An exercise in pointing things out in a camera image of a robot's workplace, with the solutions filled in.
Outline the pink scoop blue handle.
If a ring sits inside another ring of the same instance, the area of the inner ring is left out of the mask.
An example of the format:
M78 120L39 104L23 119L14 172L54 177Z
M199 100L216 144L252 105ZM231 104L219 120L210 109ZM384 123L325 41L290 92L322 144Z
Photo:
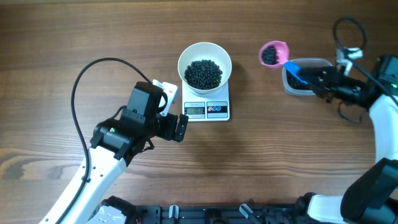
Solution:
M301 67L289 60L289 47L286 42L273 40L264 44L259 51L259 61L271 69L284 68L300 83L308 83L299 77Z

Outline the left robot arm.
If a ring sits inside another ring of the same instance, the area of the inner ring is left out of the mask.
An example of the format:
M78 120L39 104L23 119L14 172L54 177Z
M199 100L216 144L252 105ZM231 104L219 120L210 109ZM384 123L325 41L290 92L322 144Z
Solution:
M151 138L183 140L188 117L169 113L177 96L171 83L137 82L127 105L95 127L80 168L42 223L138 223L133 205L102 197L135 155L154 148Z

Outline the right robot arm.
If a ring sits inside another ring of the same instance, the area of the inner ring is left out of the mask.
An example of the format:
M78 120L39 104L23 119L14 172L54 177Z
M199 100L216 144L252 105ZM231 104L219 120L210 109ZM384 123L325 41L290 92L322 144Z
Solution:
M316 194L307 215L320 223L397 223L397 56L383 55L367 82L335 67L301 68L297 75L320 98L365 108L372 121L375 164L342 196Z

